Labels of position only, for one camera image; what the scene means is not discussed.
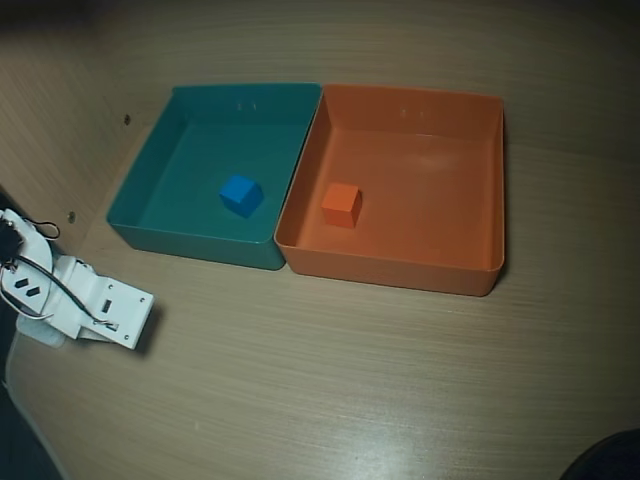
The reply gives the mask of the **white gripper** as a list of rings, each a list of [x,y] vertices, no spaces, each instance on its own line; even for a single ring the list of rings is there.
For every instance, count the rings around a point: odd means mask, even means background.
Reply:
[[[73,273],[73,293],[92,314],[80,313],[79,339],[136,348],[154,304],[151,293],[92,271]]]

